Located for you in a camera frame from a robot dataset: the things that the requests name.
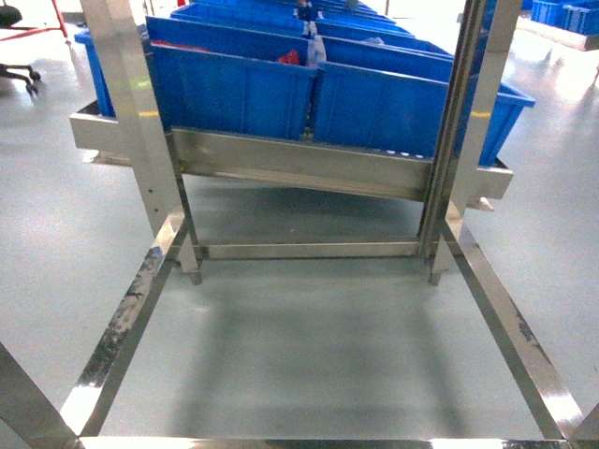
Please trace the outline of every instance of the metal post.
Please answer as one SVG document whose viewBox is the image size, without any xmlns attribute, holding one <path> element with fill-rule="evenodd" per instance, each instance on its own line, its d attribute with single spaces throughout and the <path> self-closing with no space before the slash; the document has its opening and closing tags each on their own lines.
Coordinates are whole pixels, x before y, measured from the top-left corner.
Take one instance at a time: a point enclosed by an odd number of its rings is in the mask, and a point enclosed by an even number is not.
<svg viewBox="0 0 599 449">
<path fill-rule="evenodd" d="M 128 0 L 82 0 L 81 5 L 153 234 L 157 235 L 170 211 L 185 211 L 189 237 L 180 260 L 183 271 L 199 283 L 191 211 L 178 165 L 173 164 L 174 148 L 165 136 L 142 46 L 145 21 L 141 4 L 136 4 L 135 10 Z"/>
<path fill-rule="evenodd" d="M 186 234 L 183 212 L 170 214 L 66 399 L 61 415 L 78 436 L 100 432 Z"/>
<path fill-rule="evenodd" d="M 466 3 L 420 227 L 421 255 L 436 254 L 431 283 L 451 263 L 446 243 L 441 239 L 434 251 L 433 242 L 449 201 L 460 217 L 466 210 L 519 11 L 513 0 Z"/>
<path fill-rule="evenodd" d="M 599 404 L 574 431 L 574 438 L 576 440 L 599 440 Z"/>
<path fill-rule="evenodd" d="M 77 436 L 2 343 L 0 419 L 33 449 L 78 447 Z"/>
</svg>

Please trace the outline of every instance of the blue plastic bin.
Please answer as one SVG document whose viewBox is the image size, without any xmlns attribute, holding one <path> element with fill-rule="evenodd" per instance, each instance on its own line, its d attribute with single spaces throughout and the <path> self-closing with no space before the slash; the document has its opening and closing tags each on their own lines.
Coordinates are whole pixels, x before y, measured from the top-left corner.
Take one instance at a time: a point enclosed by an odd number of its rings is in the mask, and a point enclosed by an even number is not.
<svg viewBox="0 0 599 449">
<path fill-rule="evenodd" d="M 307 39 L 156 17 L 147 23 L 153 41 L 209 50 L 152 45 L 166 125 L 295 140 L 304 133 L 317 71 L 273 61 L 295 50 L 305 62 Z"/>
<path fill-rule="evenodd" d="M 572 2 L 564 2 L 563 0 L 533 0 L 531 19 L 545 25 L 563 28 L 563 21 L 565 20 L 563 5 L 567 3 Z"/>
<path fill-rule="evenodd" d="M 563 28 L 580 35 L 599 35 L 599 1 L 565 5 Z"/>
<path fill-rule="evenodd" d="M 266 4 L 259 0 L 199 0 L 194 3 L 208 7 L 239 7 L 242 9 L 251 9 L 256 14 L 281 14 L 286 15 L 288 18 L 294 17 L 293 11 L 295 9 L 292 5 Z"/>
<path fill-rule="evenodd" d="M 278 13 L 256 14 L 251 9 L 244 8 L 215 7 L 193 3 L 176 9 L 170 14 L 170 17 L 193 22 L 235 26 L 279 35 L 301 36 L 303 33 L 303 22 L 293 16 L 285 17 Z"/>
<path fill-rule="evenodd" d="M 427 51 L 431 53 L 442 54 L 447 58 L 453 58 L 445 50 L 426 40 L 418 40 L 412 35 L 403 33 L 393 33 L 390 31 L 376 31 L 368 28 L 346 27 L 333 23 L 319 23 L 318 34 L 322 36 L 338 37 L 349 39 L 356 42 L 364 42 L 366 39 L 380 37 L 385 46 L 397 47 L 401 49 L 411 49 L 417 51 Z"/>
<path fill-rule="evenodd" d="M 433 157 L 451 61 L 372 46 L 352 53 L 344 42 L 323 40 L 328 61 L 321 64 L 316 84 L 314 139 Z M 502 85 L 481 166 L 495 162 L 523 108 L 533 105 L 531 98 Z"/>
<path fill-rule="evenodd" d="M 336 12 L 325 12 L 323 13 L 323 18 L 318 19 L 317 23 L 333 23 L 342 26 L 359 26 L 361 28 L 368 28 L 373 30 L 388 30 L 394 32 L 405 31 L 402 30 L 399 26 L 395 24 L 395 22 L 388 21 L 380 21 L 371 18 L 359 17 L 352 14 L 339 14 Z"/>
<path fill-rule="evenodd" d="M 110 101 L 109 89 L 104 80 L 102 67 L 95 52 L 94 42 L 89 31 L 75 35 L 75 42 L 85 45 L 87 51 L 87 59 L 90 62 L 90 70 L 92 71 L 92 79 L 94 80 L 95 94 L 97 95 L 97 105 L 100 113 L 106 117 L 115 117 L 114 107 Z"/>
</svg>

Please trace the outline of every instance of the metal bar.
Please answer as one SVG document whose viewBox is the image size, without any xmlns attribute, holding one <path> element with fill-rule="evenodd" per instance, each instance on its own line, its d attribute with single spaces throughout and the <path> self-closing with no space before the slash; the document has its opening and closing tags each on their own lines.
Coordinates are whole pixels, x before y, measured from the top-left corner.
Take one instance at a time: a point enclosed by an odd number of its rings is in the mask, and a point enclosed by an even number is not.
<svg viewBox="0 0 599 449">
<path fill-rule="evenodd" d="M 580 426 L 574 431 L 575 440 L 597 440 L 599 446 L 599 404 L 584 418 Z"/>
<path fill-rule="evenodd" d="M 480 2 L 468 1 L 464 9 L 464 18 L 458 39 L 459 45 L 451 69 L 446 105 L 422 211 L 420 236 L 421 255 L 423 257 L 431 256 L 436 223 L 439 217 L 444 214 L 441 207 L 446 185 L 453 183 L 453 180 L 447 177 L 450 172 L 449 164 L 455 154 L 454 148 L 460 127 L 463 126 L 461 118 L 465 109 L 468 85 L 471 82 L 472 73 L 475 71 L 475 54 L 486 9 L 487 0 Z"/>
<path fill-rule="evenodd" d="M 68 42 L 68 32 L 66 31 L 65 19 L 63 18 L 63 13 L 60 12 L 58 5 L 56 5 L 56 0 L 51 0 L 52 6 L 54 7 L 54 13 L 56 14 L 56 20 L 58 21 L 58 29 L 63 32 L 63 36 Z"/>
<path fill-rule="evenodd" d="M 12 40 L 12 39 L 20 39 L 21 37 L 28 37 L 28 36 L 38 35 L 40 33 L 46 33 L 48 31 L 60 31 L 60 28 L 30 28 L 30 27 L 23 27 L 22 29 L 29 30 L 29 31 L 25 31 L 24 33 L 18 33 L 17 35 L 3 37 L 3 38 L 0 39 L 0 42 L 5 42 L 7 40 Z"/>
<path fill-rule="evenodd" d="M 102 152 L 88 161 L 130 164 L 118 122 L 92 115 L 95 113 L 90 105 L 71 115 L 77 146 Z M 431 170 L 430 160 L 327 145 L 176 128 L 173 139 L 182 173 L 354 195 L 422 201 Z M 478 205 L 481 197 L 501 199 L 512 178 L 512 171 L 500 161 L 496 167 L 478 167 L 470 204 Z"/>
<path fill-rule="evenodd" d="M 33 449 L 78 446 L 77 436 L 2 343 L 0 420 Z"/>
<path fill-rule="evenodd" d="M 187 226 L 182 211 L 167 217 L 66 399 L 61 415 L 77 435 L 95 436 L 102 428 L 187 235 Z"/>
<path fill-rule="evenodd" d="M 336 257 L 402 257 L 416 255 L 416 238 L 246 239 L 201 241 L 203 259 L 309 259 Z"/>
<path fill-rule="evenodd" d="M 582 413 L 557 370 L 468 228 L 447 221 L 443 234 L 536 424 L 545 438 L 569 440 Z"/>
<path fill-rule="evenodd" d="M 194 440 L 156 437 L 82 438 L 86 449 L 570 449 L 565 441 L 471 440 Z"/>
<path fill-rule="evenodd" d="M 467 20 L 470 20 L 470 16 L 475 13 L 476 3 L 474 0 L 467 2 L 465 9 Z M 421 229 L 423 254 L 431 250 L 431 240 L 437 239 L 440 235 L 439 226 L 443 225 L 447 215 L 449 200 L 455 206 L 454 214 L 457 213 L 460 217 L 463 217 L 470 201 L 473 176 L 489 129 L 497 91 L 520 13 L 520 4 L 513 0 L 493 0 L 488 2 L 482 12 L 484 17 L 477 31 L 475 58 L 468 72 L 469 80 L 466 85 L 462 83 L 459 86 L 459 90 L 466 91 L 465 102 L 460 114 L 454 111 L 454 119 L 458 120 L 460 127 L 453 135 L 453 147 L 448 145 L 449 141 L 443 147 L 442 156 L 447 158 L 447 154 L 450 154 L 447 171 L 441 178 L 431 177 L 429 191 L 433 194 L 425 207 L 426 213 Z M 476 16 L 480 13 L 479 9 L 476 11 Z M 442 128 L 440 139 L 443 138 L 445 128 L 450 126 L 451 123 L 447 123 Z M 447 270 L 451 263 L 451 256 L 443 239 L 440 239 L 439 245 L 440 248 L 435 252 L 436 256 L 432 260 L 433 283 L 438 282 L 435 273 Z"/>
<path fill-rule="evenodd" d="M 182 209 L 189 220 L 183 180 L 174 164 L 173 148 L 165 136 L 143 45 L 147 44 L 141 3 L 128 0 L 82 0 L 95 50 L 119 119 L 127 156 L 154 235 L 167 214 Z M 189 237 L 180 254 L 183 271 L 199 281 L 199 265 L 192 244 L 197 243 L 190 222 Z"/>
</svg>

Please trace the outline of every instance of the metal shelf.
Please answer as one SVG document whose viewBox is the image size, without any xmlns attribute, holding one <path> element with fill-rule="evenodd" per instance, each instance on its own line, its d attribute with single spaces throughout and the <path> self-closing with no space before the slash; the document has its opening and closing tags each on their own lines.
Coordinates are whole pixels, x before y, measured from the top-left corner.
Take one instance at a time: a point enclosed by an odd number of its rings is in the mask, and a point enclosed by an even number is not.
<svg viewBox="0 0 599 449">
<path fill-rule="evenodd" d="M 71 115 L 77 147 L 99 151 L 87 162 L 129 166 L 118 121 L 95 112 L 92 104 Z M 174 128 L 172 136 L 181 172 L 190 175 L 415 201 L 424 201 L 431 175 L 432 160 L 415 157 L 191 129 Z M 486 198 L 503 198 L 513 177 L 499 160 L 479 167 L 469 206 L 490 210 Z"/>
</svg>

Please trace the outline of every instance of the chair wheel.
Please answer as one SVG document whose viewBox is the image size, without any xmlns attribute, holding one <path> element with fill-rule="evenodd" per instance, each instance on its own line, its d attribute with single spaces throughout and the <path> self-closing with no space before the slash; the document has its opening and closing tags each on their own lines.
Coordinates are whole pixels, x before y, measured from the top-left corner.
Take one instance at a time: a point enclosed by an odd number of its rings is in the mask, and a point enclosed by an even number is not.
<svg viewBox="0 0 599 449">
<path fill-rule="evenodd" d="M 25 86 L 25 89 L 27 90 L 27 93 L 30 95 L 37 94 L 37 87 L 33 84 L 27 84 Z"/>
</svg>

